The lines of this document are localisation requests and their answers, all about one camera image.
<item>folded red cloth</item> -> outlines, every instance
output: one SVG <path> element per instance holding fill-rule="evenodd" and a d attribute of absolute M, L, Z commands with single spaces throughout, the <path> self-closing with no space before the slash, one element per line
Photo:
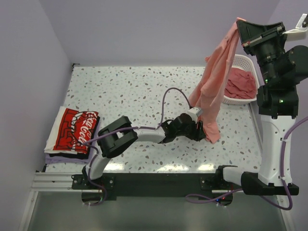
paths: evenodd
<path fill-rule="evenodd" d="M 225 88 L 225 96 L 234 99 L 253 99 L 256 93 L 256 81 L 251 72 L 231 68 Z"/>
<path fill-rule="evenodd" d="M 79 112 L 60 107 L 45 153 L 54 158 L 88 159 L 90 148 L 81 144 L 93 138 L 99 119 L 98 112 Z"/>

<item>white wall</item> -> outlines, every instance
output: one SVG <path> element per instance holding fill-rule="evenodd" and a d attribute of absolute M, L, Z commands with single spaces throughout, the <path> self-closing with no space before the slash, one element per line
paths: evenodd
<path fill-rule="evenodd" d="M 279 0 L 40 2 L 74 63 L 205 65 L 236 17 L 264 24 Z"/>
<path fill-rule="evenodd" d="M 0 230 L 15 231 L 70 79 L 37 0 L 0 1 Z"/>

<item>coca-cola logo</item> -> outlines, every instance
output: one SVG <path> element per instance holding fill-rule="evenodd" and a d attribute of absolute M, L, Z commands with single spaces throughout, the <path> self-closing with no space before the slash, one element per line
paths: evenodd
<path fill-rule="evenodd" d="M 92 133 L 90 132 L 90 129 L 93 127 L 93 123 L 97 120 L 97 115 L 93 112 L 87 112 L 86 115 L 89 117 L 82 122 L 78 137 L 78 141 L 81 143 L 84 143 L 91 139 Z"/>
<path fill-rule="evenodd" d="M 97 119 L 97 112 L 79 112 L 67 108 L 63 114 L 54 150 L 75 150 L 86 154 L 88 147 L 82 143 L 91 139 Z"/>

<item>terrazzo surface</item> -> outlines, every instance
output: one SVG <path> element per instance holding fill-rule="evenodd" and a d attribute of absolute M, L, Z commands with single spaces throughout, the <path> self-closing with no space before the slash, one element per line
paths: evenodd
<path fill-rule="evenodd" d="M 99 112 L 97 131 L 124 115 L 136 125 L 156 127 L 166 89 L 177 87 L 189 96 L 203 70 L 204 67 L 75 67 L 64 106 Z M 187 110 L 184 97 L 171 90 L 166 96 L 164 120 Z M 221 139 L 215 144 L 185 137 L 167 144 L 135 142 L 113 158 L 104 172 L 199 173 L 214 172 L 219 165 L 259 169 L 261 153 L 248 106 L 222 104 L 217 123 Z M 83 166 L 49 164 L 46 172 L 79 173 Z"/>

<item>plastic basket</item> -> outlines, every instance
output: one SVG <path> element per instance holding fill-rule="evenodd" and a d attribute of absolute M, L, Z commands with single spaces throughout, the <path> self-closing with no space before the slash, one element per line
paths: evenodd
<path fill-rule="evenodd" d="M 258 89 L 260 87 L 254 63 L 250 58 L 244 55 L 236 54 L 234 56 L 232 67 L 240 68 L 244 71 L 250 71 L 255 78 L 256 88 Z M 257 100 L 257 96 L 253 99 L 248 99 L 248 100 L 233 99 L 225 95 L 223 97 L 224 97 L 222 101 L 223 103 L 234 104 L 234 105 L 247 104 Z"/>

